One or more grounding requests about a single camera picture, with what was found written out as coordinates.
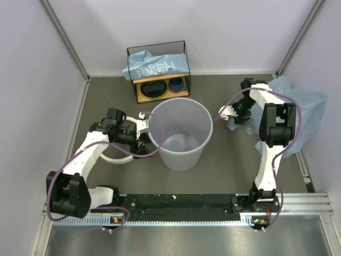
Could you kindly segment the light blue trash bag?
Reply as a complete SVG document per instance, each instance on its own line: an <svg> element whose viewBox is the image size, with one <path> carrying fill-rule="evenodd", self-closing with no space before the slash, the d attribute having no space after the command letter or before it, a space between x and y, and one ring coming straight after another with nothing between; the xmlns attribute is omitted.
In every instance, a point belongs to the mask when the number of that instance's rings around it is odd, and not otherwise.
<svg viewBox="0 0 341 256"><path fill-rule="evenodd" d="M291 155L300 152L304 144L313 137L314 133L319 128L328 96L322 92L293 87L291 80L287 76L280 76L279 78L268 82L268 85L273 92L295 100L301 108L301 132L294 145L282 155L283 158L288 158ZM242 126L246 128L248 134L259 134L259 125L263 111L258 104L254 104L250 111L251 120ZM227 126L233 131L241 125L235 124L234 120L231 119L228 121Z"/></svg>
<svg viewBox="0 0 341 256"><path fill-rule="evenodd" d="M123 69L123 75L128 81L189 72L190 65L184 53L154 56L147 50L130 55L128 65Z"/></svg>

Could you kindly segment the black plate green rim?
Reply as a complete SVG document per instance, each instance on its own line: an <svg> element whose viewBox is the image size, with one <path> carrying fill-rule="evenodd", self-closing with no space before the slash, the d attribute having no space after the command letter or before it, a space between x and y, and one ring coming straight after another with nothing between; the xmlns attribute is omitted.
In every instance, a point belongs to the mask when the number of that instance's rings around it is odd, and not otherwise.
<svg viewBox="0 0 341 256"><path fill-rule="evenodd" d="M167 84L163 80L145 82L141 84L141 93L150 99L162 97L167 91Z"/></svg>

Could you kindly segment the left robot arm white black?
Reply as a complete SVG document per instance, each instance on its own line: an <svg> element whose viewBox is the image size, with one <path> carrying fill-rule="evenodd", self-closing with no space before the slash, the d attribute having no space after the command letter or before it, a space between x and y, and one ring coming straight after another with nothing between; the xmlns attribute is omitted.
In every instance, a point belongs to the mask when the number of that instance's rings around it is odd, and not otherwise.
<svg viewBox="0 0 341 256"><path fill-rule="evenodd" d="M91 125L75 154L46 177L46 210L50 220L57 221L53 214L59 214L60 219L84 218L90 210L103 206L111 212L119 209L118 188L99 185L89 189L86 181L100 158L123 165L152 156L145 146L150 141L146 114L144 111L133 118L121 110L108 109L105 118Z"/></svg>

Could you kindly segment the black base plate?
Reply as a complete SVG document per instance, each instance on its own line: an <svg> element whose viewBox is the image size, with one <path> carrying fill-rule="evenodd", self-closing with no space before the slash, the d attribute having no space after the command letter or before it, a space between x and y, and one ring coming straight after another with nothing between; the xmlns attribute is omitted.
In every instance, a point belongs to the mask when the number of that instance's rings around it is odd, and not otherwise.
<svg viewBox="0 0 341 256"><path fill-rule="evenodd" d="M108 206L128 209L132 220L209 221L236 220L247 212L268 215L279 205L277 198L252 204L247 194L127 194Z"/></svg>

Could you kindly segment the white grey trash bin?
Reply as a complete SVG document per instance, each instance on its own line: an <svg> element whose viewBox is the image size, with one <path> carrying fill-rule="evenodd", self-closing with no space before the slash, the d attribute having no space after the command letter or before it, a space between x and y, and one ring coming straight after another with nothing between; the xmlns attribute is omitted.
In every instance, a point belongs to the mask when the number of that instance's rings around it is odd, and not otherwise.
<svg viewBox="0 0 341 256"><path fill-rule="evenodd" d="M201 103L173 98L158 104L149 117L149 138L163 163L174 171L193 168L213 134L213 119Z"/></svg>

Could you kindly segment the dark blue mug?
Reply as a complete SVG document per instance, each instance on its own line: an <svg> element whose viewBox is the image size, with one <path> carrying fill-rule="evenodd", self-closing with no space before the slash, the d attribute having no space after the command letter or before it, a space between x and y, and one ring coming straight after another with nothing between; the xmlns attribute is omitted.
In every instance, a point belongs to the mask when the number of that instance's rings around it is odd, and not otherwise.
<svg viewBox="0 0 341 256"><path fill-rule="evenodd" d="M186 91L186 85L182 77L171 78L168 82L168 88L173 93L180 93Z"/></svg>

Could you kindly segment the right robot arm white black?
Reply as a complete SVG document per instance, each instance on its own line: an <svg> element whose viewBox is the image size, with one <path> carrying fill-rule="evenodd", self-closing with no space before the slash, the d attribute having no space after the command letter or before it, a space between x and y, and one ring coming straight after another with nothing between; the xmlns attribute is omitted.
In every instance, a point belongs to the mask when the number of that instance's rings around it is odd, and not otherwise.
<svg viewBox="0 0 341 256"><path fill-rule="evenodd" d="M261 211L277 203L277 172L281 154L294 139L296 131L296 106L286 103L270 93L266 81L244 79L241 84L243 98L232 104L236 112L234 122L242 125L251 120L251 108L258 105L262 110L259 124L259 139L263 144L261 164L249 192L247 206Z"/></svg>

